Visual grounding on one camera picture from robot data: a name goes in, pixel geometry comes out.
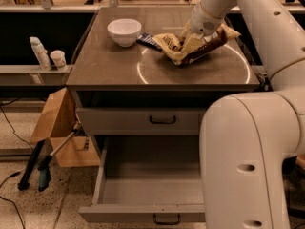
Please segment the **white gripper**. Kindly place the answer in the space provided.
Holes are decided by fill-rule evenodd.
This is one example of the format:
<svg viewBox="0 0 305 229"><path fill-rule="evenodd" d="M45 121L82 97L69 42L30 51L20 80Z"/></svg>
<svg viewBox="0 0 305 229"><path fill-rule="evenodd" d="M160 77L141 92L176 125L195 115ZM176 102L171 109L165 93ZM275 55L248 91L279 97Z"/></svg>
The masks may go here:
<svg viewBox="0 0 305 229"><path fill-rule="evenodd" d="M184 53L194 52L202 45L203 35L208 36L215 33L222 21L222 18L216 17L201 4L196 4L190 15L190 20L181 32L183 38L181 51Z"/></svg>

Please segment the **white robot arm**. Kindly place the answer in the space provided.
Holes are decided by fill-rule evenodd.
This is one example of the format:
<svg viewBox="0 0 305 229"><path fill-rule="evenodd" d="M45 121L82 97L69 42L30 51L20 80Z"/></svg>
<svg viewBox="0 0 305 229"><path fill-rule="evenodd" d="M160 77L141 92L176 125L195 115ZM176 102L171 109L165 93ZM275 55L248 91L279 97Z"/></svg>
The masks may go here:
<svg viewBox="0 0 305 229"><path fill-rule="evenodd" d="M290 229L282 163L305 146L305 31L278 0L200 0L191 29L209 35L239 7L270 79L204 114L199 156L207 229Z"/></svg>

